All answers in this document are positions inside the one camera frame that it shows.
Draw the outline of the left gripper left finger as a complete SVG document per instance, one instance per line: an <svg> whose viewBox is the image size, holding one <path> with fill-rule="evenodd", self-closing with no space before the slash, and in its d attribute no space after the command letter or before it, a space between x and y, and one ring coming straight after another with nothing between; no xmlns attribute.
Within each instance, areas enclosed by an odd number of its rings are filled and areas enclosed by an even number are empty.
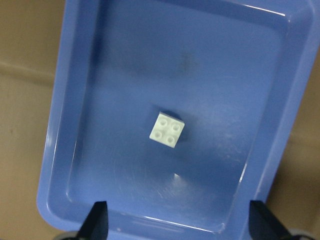
<svg viewBox="0 0 320 240"><path fill-rule="evenodd" d="M93 204L89 214L76 234L76 240L106 240L109 232L108 205L106 201Z"/></svg>

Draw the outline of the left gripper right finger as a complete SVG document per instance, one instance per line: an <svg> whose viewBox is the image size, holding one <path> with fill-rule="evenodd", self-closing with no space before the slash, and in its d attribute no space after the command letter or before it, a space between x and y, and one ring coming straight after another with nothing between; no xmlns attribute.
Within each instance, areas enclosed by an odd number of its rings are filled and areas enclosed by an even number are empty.
<svg viewBox="0 0 320 240"><path fill-rule="evenodd" d="M249 234L253 240L290 240L293 237L260 200L249 203Z"/></svg>

